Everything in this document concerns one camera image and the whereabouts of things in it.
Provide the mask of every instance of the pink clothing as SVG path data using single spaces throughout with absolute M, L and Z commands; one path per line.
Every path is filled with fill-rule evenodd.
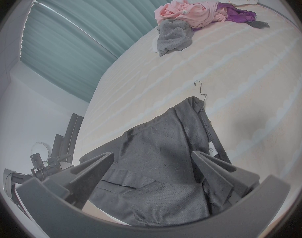
M 155 19 L 160 25 L 162 20 L 172 18 L 184 20 L 192 28 L 207 26 L 212 21 L 227 20 L 227 10 L 217 10 L 218 1 L 189 3 L 187 0 L 173 0 L 154 11 Z

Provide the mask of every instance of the bed sheet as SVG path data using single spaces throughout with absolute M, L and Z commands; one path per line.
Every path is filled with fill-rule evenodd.
M 268 8 L 240 8 L 255 11 L 270 28 L 211 23 L 194 33 L 191 46 L 162 57 L 152 51 L 153 29 L 129 48 L 97 86 L 73 164 L 187 97 L 203 100 L 200 83 L 194 85 L 199 80 L 232 164 L 258 173 L 260 181 L 274 174 L 291 183 L 291 200 L 302 184 L 302 35 Z

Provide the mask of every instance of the curtain fold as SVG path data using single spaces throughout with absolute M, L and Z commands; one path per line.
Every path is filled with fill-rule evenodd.
M 21 61 L 89 102 L 105 71 L 157 25 L 154 10 L 170 1 L 37 0 L 25 24 Z

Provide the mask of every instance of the teal curtain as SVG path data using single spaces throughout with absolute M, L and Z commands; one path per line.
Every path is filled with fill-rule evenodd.
M 22 38 L 21 61 L 89 102 L 101 76 L 157 24 L 172 0 L 36 0 Z

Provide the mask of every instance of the curtain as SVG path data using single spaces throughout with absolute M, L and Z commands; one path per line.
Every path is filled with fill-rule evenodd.
M 172 0 L 36 0 L 22 38 L 21 61 L 89 102 L 101 76 L 157 23 Z

